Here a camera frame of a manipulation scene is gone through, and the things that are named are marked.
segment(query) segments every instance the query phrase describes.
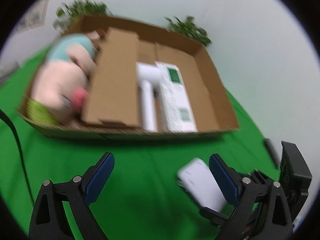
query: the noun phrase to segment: silver bolt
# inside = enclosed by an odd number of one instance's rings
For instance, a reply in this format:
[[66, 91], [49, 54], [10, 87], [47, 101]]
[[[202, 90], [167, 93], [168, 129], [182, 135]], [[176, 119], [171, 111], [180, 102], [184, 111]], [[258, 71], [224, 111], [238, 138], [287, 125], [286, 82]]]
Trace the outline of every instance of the silver bolt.
[[75, 176], [72, 180], [74, 183], [77, 183], [77, 182], [81, 181], [81, 176]]
[[274, 182], [273, 182], [273, 186], [275, 186], [275, 187], [280, 187], [281, 184], [280, 184], [279, 182], [277, 182], [277, 181], [274, 181]]
[[251, 182], [251, 179], [247, 178], [247, 177], [244, 177], [242, 178], [242, 181], [245, 183], [245, 184], [249, 184]]
[[42, 184], [43, 186], [48, 186], [50, 184], [50, 180], [46, 179]]

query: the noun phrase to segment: green plant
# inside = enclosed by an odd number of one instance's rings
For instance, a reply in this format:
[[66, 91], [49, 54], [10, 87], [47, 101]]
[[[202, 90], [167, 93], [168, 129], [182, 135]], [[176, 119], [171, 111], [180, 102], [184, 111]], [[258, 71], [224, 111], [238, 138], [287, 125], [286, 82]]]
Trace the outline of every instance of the green plant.
[[58, 19], [53, 22], [55, 29], [60, 28], [61, 31], [72, 24], [78, 17], [82, 15], [108, 16], [112, 13], [108, 12], [108, 7], [105, 3], [97, 3], [89, 0], [74, 0], [73, 3], [67, 5], [63, 3], [62, 7], [58, 7], [56, 15]]
[[179, 20], [177, 17], [175, 17], [177, 22], [173, 22], [168, 17], [165, 17], [165, 19], [169, 22], [170, 30], [173, 30], [184, 36], [187, 36], [188, 38], [199, 41], [204, 46], [207, 46], [209, 43], [211, 43], [211, 40], [207, 36], [207, 32], [203, 28], [198, 27], [194, 23], [194, 20], [195, 20], [194, 17], [187, 16], [184, 22]]

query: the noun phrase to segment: table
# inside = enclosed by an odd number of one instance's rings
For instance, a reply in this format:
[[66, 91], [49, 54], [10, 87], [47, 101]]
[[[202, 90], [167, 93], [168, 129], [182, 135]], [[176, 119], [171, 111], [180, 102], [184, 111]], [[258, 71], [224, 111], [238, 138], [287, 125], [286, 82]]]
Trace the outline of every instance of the table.
[[[219, 229], [202, 218], [197, 207], [176, 183], [179, 168], [195, 157], [208, 163], [219, 153], [227, 165], [246, 173], [257, 168], [273, 179], [279, 171], [263, 147], [263, 136], [250, 116], [228, 93], [241, 130], [217, 139], [201, 141], [112, 142], [67, 141], [46, 138], [22, 120], [16, 109], [30, 78], [47, 49], [25, 62], [0, 90], [0, 108], [18, 131], [34, 198], [41, 183], [69, 181], [82, 175], [104, 152], [115, 156], [115, 168], [97, 202], [90, 205], [110, 240], [214, 239]], [[0, 122], [0, 192], [17, 222], [28, 232], [32, 206], [23, 177], [19, 153], [10, 129]], [[76, 227], [68, 203], [67, 217], [76, 239]]]

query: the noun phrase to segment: open cardboard box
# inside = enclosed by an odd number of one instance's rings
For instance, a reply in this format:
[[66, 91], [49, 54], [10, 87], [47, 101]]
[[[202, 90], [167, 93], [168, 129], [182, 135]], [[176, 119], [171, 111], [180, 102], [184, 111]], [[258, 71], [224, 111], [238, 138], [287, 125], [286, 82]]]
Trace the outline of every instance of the open cardboard box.
[[[108, 37], [100, 43], [98, 69], [90, 78], [89, 98], [82, 114], [87, 124], [74, 128], [40, 125], [28, 119], [26, 102], [32, 80], [19, 115], [40, 133], [58, 138], [150, 140], [215, 137], [239, 129], [217, 70], [202, 44], [163, 28], [115, 17], [81, 17], [64, 35], [101, 28]], [[155, 61], [174, 64], [180, 69], [197, 133], [164, 132], [159, 121], [158, 133], [141, 128], [136, 62], [154, 64]]]

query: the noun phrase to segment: plush toy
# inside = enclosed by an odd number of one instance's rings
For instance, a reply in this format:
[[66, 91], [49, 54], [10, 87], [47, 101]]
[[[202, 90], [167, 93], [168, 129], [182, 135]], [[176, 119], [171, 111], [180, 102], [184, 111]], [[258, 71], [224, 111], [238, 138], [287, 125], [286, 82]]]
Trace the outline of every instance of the plush toy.
[[105, 32], [70, 34], [56, 42], [34, 79], [27, 102], [28, 117], [39, 124], [68, 125], [80, 113], [87, 82], [96, 69], [97, 49], [92, 41]]

